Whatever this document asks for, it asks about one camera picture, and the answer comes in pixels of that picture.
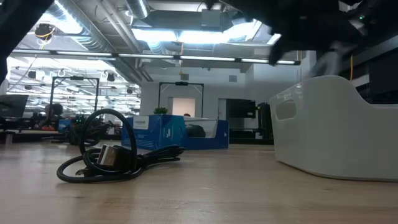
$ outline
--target monitor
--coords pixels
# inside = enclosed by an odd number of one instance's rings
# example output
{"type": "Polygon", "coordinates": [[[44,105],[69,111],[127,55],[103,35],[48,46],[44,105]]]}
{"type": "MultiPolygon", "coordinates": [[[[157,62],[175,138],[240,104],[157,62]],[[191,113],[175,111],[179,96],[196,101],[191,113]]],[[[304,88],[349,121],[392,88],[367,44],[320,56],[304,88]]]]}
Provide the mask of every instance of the monitor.
{"type": "Polygon", "coordinates": [[[21,118],[28,97],[28,95],[0,95],[0,116],[21,118]]]}

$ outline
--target green plant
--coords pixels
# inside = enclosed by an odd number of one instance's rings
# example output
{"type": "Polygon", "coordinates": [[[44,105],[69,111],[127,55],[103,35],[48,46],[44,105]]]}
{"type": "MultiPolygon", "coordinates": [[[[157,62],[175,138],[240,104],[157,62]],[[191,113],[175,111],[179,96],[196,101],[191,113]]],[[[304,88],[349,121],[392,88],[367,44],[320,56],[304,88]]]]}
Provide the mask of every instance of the green plant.
{"type": "Polygon", "coordinates": [[[167,108],[156,108],[154,114],[167,114],[167,108]]]}

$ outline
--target cardboard box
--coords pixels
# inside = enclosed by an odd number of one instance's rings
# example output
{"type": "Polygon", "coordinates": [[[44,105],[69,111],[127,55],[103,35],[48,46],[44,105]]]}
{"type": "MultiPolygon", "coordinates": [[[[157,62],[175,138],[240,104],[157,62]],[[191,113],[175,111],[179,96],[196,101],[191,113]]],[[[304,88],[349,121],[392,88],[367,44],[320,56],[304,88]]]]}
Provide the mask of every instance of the cardboard box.
{"type": "MultiPolygon", "coordinates": [[[[156,150],[169,145],[179,145],[186,149],[227,149],[229,145],[227,121],[166,114],[135,116],[127,120],[133,127],[139,149],[156,150]],[[206,136],[188,137],[188,126],[200,126],[206,136]]],[[[125,126],[122,129],[121,141],[123,146],[130,146],[125,126]]]]}

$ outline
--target power cord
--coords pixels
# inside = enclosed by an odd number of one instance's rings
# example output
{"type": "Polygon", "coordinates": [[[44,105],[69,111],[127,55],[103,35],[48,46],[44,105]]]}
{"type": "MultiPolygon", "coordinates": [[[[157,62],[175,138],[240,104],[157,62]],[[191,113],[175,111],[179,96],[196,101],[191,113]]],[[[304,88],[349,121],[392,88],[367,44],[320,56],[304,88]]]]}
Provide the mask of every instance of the power cord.
{"type": "Polygon", "coordinates": [[[179,161],[178,157],[184,152],[179,146],[167,146],[144,155],[137,155],[136,139],[131,125],[119,112],[112,109],[102,109],[90,115],[83,125],[79,138],[81,156],[64,162],[57,170],[57,177],[69,183],[95,183],[131,180],[140,176],[151,165],[161,162],[179,161]],[[102,149],[89,149],[85,147],[85,136],[91,122],[99,115],[111,114],[119,118],[126,127],[130,137],[131,150],[121,146],[103,146],[102,149]],[[76,175],[84,177],[70,177],[63,171],[71,164],[83,161],[86,168],[78,170],[76,175]]]}

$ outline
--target wooden table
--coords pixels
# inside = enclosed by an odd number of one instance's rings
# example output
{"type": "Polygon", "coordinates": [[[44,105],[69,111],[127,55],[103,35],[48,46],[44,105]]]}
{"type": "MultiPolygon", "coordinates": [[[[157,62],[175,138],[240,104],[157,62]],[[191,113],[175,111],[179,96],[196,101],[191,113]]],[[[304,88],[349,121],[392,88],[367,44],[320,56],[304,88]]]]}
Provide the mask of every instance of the wooden table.
{"type": "Polygon", "coordinates": [[[57,178],[58,166],[79,155],[75,146],[0,147],[4,224],[398,223],[398,184],[316,177],[276,162],[272,146],[188,151],[180,162],[106,184],[57,178]]]}

